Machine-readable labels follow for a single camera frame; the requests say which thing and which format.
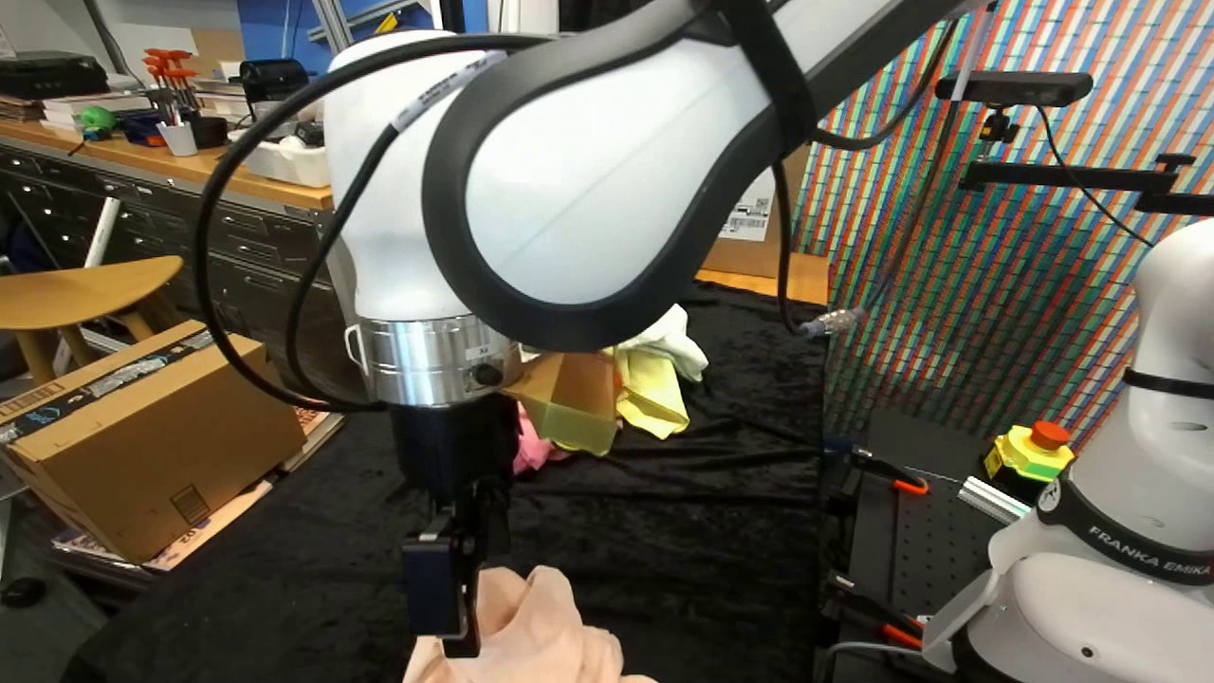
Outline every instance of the red button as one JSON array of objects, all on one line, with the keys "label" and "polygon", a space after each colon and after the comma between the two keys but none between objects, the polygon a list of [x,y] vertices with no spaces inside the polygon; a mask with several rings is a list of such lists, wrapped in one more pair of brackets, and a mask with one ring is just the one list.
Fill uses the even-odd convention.
[{"label": "red button", "polygon": [[1040,443],[1040,447],[1065,447],[1072,443],[1072,434],[1065,434],[1065,425],[1060,425],[1060,423],[1031,423],[1031,443]]}]

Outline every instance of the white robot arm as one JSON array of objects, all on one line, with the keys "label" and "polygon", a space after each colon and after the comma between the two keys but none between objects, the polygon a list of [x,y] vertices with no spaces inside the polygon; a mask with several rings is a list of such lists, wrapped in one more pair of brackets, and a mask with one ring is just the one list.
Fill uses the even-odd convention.
[{"label": "white robot arm", "polygon": [[[504,382],[514,343],[642,333],[750,179],[964,0],[772,9],[654,0],[504,61],[447,55],[334,90],[343,198],[401,103],[476,74],[394,139],[330,253],[373,394],[444,410]],[[424,36],[353,47],[334,67],[399,42]]]}]

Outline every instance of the black mesh fabric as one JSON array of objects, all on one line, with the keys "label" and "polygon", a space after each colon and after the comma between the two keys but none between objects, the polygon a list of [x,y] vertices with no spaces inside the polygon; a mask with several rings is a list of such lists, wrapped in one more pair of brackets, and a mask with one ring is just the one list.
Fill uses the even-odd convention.
[{"label": "black mesh fabric", "polygon": [[[564,571],[631,672],[807,680],[829,352],[787,333],[768,300],[698,289],[688,313],[714,362],[688,391],[691,434],[626,429],[607,459],[516,482],[516,549],[489,562]],[[386,419],[351,419],[265,504],[90,638],[70,680],[399,680],[409,624],[394,549],[423,513]]]}]

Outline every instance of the metal stand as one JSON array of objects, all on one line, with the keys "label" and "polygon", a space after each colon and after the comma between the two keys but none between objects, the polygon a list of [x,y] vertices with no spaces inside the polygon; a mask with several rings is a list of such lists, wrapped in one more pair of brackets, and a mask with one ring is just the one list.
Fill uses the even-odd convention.
[{"label": "metal stand", "polygon": [[313,0],[319,32],[327,36],[330,51],[343,55],[353,47],[353,36],[347,28],[343,0]]}]

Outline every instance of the wire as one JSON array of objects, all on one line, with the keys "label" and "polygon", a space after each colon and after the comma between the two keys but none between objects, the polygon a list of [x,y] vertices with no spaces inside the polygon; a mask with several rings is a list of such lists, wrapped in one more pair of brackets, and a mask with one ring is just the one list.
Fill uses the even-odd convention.
[{"label": "wire", "polygon": [[1126,232],[1133,244],[1152,246],[1141,232],[1133,232],[1131,224],[1125,224],[1121,215],[1113,215],[1107,206],[1104,206],[1092,189],[1087,189],[1087,185],[1077,181],[1077,175],[1072,172],[1072,162],[1065,162],[1061,153],[1060,153],[1060,139],[1055,139],[1055,127],[1050,127],[1050,118],[1047,118],[1047,107],[1036,107],[1036,118],[1040,118],[1045,128],[1047,128],[1047,145],[1050,145],[1055,162],[1072,175],[1072,181],[1087,193],[1087,203],[1098,206],[1098,214],[1107,215],[1107,224],[1115,224],[1121,232]]},{"label": "wire", "polygon": [[774,162],[774,206],[782,222],[782,266],[778,266],[778,306],[788,333],[797,333],[793,313],[788,313],[788,270],[793,270],[793,189],[787,162]]},{"label": "wire", "polygon": [[884,127],[879,127],[878,132],[868,132],[868,138],[839,138],[839,132],[831,132],[831,128],[812,128],[807,139],[829,145],[829,148],[841,148],[841,153],[867,153],[867,148],[884,145],[884,139],[920,112],[922,95],[935,86],[939,67],[941,67],[946,55],[950,55],[950,47],[954,47],[954,37],[955,37],[955,28],[960,28],[960,18],[954,18],[954,22],[946,28],[939,51],[931,55],[931,61],[927,61],[922,74],[920,74],[920,84],[910,86],[910,99],[905,103],[905,112],[896,112],[892,123],[884,123]]},{"label": "wire", "polygon": [[265,139],[274,138],[277,127],[286,127],[294,113],[300,113],[304,107],[313,107],[317,99],[366,79],[373,74],[394,67],[401,61],[423,61],[423,56],[437,56],[437,55],[465,55],[465,51],[529,51],[539,47],[542,37],[523,37],[523,36],[476,36],[476,37],[434,37],[434,42],[409,42],[409,47],[391,47],[382,55],[373,55],[366,61],[343,65],[338,74],[327,74],[319,79],[313,79],[306,86],[300,86],[296,95],[289,95],[280,107],[274,107],[263,123],[255,123],[215,162],[215,172],[209,175],[200,198],[198,198],[198,224],[193,224],[193,253],[198,253],[198,270],[193,270],[193,286],[198,286],[198,315],[207,322],[207,330],[214,333],[215,351],[226,352],[226,362],[258,391],[304,406],[304,410],[368,410],[368,401],[322,401],[322,399],[306,399],[300,391],[277,389],[265,377],[258,377],[231,344],[228,330],[219,328],[215,315],[215,300],[214,300],[214,275],[209,275],[209,244],[214,244],[214,215],[215,206],[231,181],[231,175],[241,172],[241,162]]},{"label": "wire", "polygon": [[905,649],[905,644],[889,644],[889,643],[836,643],[825,658],[825,683],[836,680],[836,659],[841,653],[867,653],[867,658],[908,658],[908,659],[922,659],[920,649]]},{"label": "wire", "polygon": [[492,67],[500,61],[500,55],[487,56],[487,61],[476,61],[466,65],[465,74],[434,84],[428,90],[418,95],[418,103],[409,103],[406,112],[394,113],[394,123],[386,123],[381,128],[381,138],[373,139],[373,148],[366,153],[366,162],[357,167],[351,189],[343,193],[334,215],[327,222],[327,232],[317,246],[317,253],[306,260],[304,266],[304,279],[296,286],[296,295],[294,295],[294,306],[289,306],[289,338],[286,338],[286,352],[289,352],[289,368],[294,377],[304,382],[304,391],[319,394],[319,399],[330,399],[327,391],[319,391],[304,366],[300,366],[300,322],[304,322],[304,305],[306,305],[306,292],[317,289],[334,244],[343,238],[353,209],[360,206],[360,198],[368,193],[368,181],[376,179],[382,156],[391,153],[391,145],[418,123],[424,118],[440,99],[456,95],[461,86],[466,86],[476,75],[482,75],[487,67]]}]

